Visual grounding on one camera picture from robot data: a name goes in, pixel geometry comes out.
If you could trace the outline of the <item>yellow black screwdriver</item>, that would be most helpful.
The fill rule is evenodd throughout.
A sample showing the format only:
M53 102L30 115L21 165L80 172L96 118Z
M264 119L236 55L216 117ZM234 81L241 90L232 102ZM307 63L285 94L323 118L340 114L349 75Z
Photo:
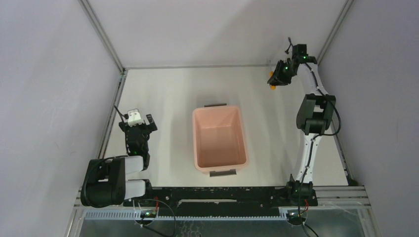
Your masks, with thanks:
M273 76L273 74L274 74L274 72L273 72L273 71L270 71L269 76L270 76L270 77L272 77L272 76ZM274 90L274 89L276 88L276 86L275 86L275 85L270 85L270 88L271 88L272 90Z

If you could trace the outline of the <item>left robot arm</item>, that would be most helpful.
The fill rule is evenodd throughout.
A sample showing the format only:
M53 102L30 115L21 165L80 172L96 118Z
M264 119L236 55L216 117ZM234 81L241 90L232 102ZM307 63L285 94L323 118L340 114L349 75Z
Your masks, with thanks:
M147 123L134 119L134 113L123 117L127 121L120 121L118 126L124 133L126 154L89 161L81 190L83 206L104 208L122 204L127 199L126 176L149 166L148 141L150 134L158 130L152 115L146 115Z

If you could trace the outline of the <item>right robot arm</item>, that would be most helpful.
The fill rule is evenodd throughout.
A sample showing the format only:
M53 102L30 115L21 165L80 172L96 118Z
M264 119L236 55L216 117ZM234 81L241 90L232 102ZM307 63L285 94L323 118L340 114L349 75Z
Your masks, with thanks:
M301 132L300 151L294 172L290 175L283 198L291 205L314 199L313 169L321 138L327 136L336 111L336 98L324 89L318 73L317 59L307 53L305 44L290 44L278 61L267 83L271 88L286 86L293 77L300 78L304 97L296 115L296 127Z

